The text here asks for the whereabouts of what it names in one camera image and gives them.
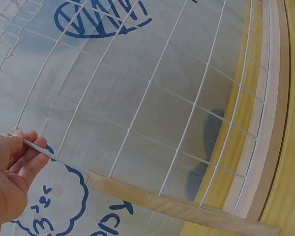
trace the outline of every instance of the finger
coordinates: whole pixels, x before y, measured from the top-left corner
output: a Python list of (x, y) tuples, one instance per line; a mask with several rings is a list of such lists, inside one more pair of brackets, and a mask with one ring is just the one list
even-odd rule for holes
[(22, 149), (24, 142), (23, 130), (21, 128), (17, 129), (12, 136), (5, 137), (5, 139), (9, 144), (10, 156), (14, 155)]
[(19, 171), (19, 176), (24, 179), (27, 190), (30, 188), (31, 183), (33, 182), (37, 174), (41, 171), (41, 169), (44, 168), (44, 166), (46, 166), (48, 160), (48, 156), (40, 153), (21, 168), (21, 170)]
[(10, 154), (21, 150), (23, 146), (23, 132), (19, 131), (15, 135), (4, 137), (0, 135), (0, 171), (4, 173), (9, 163)]
[[(45, 148), (47, 140), (43, 137), (38, 137), (33, 143), (41, 148)], [(11, 166), (9, 171), (17, 174), (26, 163), (35, 158), (38, 154), (39, 152), (35, 149), (31, 147), (28, 148), (28, 150)]]
[[(26, 139), (26, 140), (28, 140), (28, 141), (30, 141), (32, 143), (32, 142), (34, 142), (37, 139), (37, 136), (38, 136), (37, 133), (35, 131), (31, 130), (31, 131), (29, 131), (29, 132), (27, 132), (27, 133), (24, 134), (24, 139)], [(19, 152), (17, 152), (16, 154), (14, 154), (14, 155), (12, 155), (10, 157), (9, 164), (8, 164), (8, 166), (7, 166), (6, 169), (9, 170), (11, 168), (11, 166), (14, 165), (16, 163), (16, 161), (18, 159), (20, 159), (20, 157), (23, 156), (24, 153), (28, 149), (29, 149), (29, 146), (23, 144), (22, 149)]]

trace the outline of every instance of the wooden frame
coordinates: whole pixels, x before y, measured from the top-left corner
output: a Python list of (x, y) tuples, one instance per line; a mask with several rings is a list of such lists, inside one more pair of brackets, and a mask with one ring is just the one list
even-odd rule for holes
[(255, 161), (238, 202), (235, 215), (258, 220), (265, 205), (282, 145), (289, 95), (289, 38), (283, 0), (269, 1), (271, 12), (271, 55), (267, 99)]
[(250, 236), (278, 236), (280, 233), (279, 228), (160, 197), (94, 171), (88, 173), (86, 183), (102, 193), (192, 223)]
[[(252, 25), (250, 26), (253, 32), (257, 32), (258, 35), (262, 35), (262, 41), (256, 36), (251, 36), (249, 41), (248, 54), (260, 62), (260, 66), (264, 69), (268, 69), (269, 62), (269, 36), (270, 28), (269, 26), (269, 4), (268, 1), (264, 1), (262, 9), (258, 8), (257, 0), (254, 0), (253, 8), (254, 11), (259, 11), (258, 15), (263, 15), (263, 22), (254, 15), (252, 20)], [(245, 74), (245, 84), (250, 88), (252, 92), (258, 98), (264, 98), (266, 93), (267, 85), (267, 71), (260, 68), (259, 65), (250, 61), (247, 63), (246, 71), (250, 73)], [(241, 127), (249, 126), (248, 132), (257, 136), (259, 131), (259, 126), (261, 123), (261, 117), (263, 114), (263, 105), (257, 99), (246, 96), (242, 97), (242, 103), (245, 107), (242, 108), (238, 113), (242, 115), (240, 125)], [(243, 117), (249, 116), (250, 120), (245, 120)], [(255, 150), (255, 140), (246, 137), (245, 143), (242, 147), (241, 157), (237, 166), (236, 172), (242, 176), (247, 174), (251, 158)], [(238, 176), (234, 177), (232, 186), (228, 193), (227, 199), (223, 205), (223, 210), (229, 214), (232, 214), (236, 210), (237, 200), (240, 197), (244, 180)]]

